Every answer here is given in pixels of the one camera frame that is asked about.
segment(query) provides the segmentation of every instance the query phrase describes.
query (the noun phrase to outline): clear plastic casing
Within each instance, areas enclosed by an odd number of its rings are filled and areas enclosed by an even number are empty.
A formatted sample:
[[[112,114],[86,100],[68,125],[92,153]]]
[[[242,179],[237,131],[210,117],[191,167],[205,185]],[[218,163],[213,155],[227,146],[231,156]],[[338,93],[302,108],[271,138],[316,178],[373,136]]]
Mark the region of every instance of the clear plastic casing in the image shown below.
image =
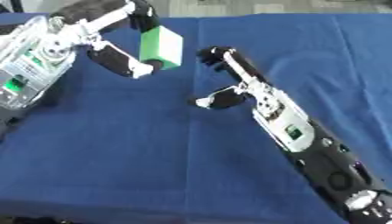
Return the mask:
[[[53,44],[50,52],[46,46]],[[38,16],[0,42],[0,106],[21,109],[33,104],[74,63],[76,51],[63,50],[62,40]]]

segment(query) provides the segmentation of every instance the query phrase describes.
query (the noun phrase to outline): wrinkled fabric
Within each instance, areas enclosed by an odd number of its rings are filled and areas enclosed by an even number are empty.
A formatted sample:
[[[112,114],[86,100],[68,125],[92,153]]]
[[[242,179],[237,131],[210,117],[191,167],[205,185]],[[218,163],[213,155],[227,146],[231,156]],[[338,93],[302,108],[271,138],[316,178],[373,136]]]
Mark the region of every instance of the wrinkled fabric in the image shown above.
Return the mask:
[[[2,24],[32,15],[0,15]],[[55,108],[38,108],[0,145],[0,212],[92,223],[345,223],[256,124],[251,102],[191,108],[235,82],[197,62],[234,46],[364,163],[392,183],[392,17],[165,18],[184,63],[128,80],[80,51]],[[137,56],[139,34],[105,37]]]

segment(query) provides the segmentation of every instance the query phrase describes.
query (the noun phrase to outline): green block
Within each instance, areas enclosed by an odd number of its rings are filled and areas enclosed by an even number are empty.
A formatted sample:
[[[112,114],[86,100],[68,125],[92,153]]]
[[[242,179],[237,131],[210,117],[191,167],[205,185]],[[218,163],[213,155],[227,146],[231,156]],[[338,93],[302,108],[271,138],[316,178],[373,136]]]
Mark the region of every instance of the green block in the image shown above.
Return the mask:
[[[177,33],[160,25],[142,33],[139,59],[161,60],[162,69],[179,67],[182,63],[183,38]]]

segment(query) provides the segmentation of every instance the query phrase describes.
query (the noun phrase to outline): blue table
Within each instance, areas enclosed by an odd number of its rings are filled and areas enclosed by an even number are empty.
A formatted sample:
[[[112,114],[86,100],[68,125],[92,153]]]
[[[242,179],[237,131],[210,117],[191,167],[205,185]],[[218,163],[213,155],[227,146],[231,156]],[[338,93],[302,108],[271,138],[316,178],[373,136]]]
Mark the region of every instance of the blue table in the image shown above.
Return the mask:
[[[2,24],[32,15],[4,14]],[[392,186],[392,17],[166,18],[184,65],[127,80],[81,53],[56,108],[0,145],[0,213],[86,223],[345,223],[252,120],[250,104],[190,108],[234,83],[197,49],[236,46]],[[138,33],[107,38],[136,55]]]

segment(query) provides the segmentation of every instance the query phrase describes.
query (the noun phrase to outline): robotic hand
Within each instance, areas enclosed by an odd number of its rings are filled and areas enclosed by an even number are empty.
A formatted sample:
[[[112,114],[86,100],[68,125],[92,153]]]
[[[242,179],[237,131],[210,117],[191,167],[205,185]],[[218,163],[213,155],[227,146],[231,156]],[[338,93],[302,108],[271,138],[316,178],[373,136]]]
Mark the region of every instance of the robotic hand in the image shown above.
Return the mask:
[[[226,70],[240,83],[192,99],[192,105],[225,109],[255,98],[256,121],[331,209],[352,224],[392,223],[392,194],[382,181],[234,48],[209,47],[201,50],[199,57],[208,66],[217,65],[216,71]]]
[[[0,107],[19,110],[35,104],[72,66],[79,46],[87,47],[92,61],[121,76],[138,79],[161,69],[165,59],[144,57],[141,62],[103,39],[102,33],[124,23],[142,36],[161,28],[154,8],[144,0],[83,0],[49,18],[0,26]],[[177,35],[176,40],[181,52],[182,38]]]

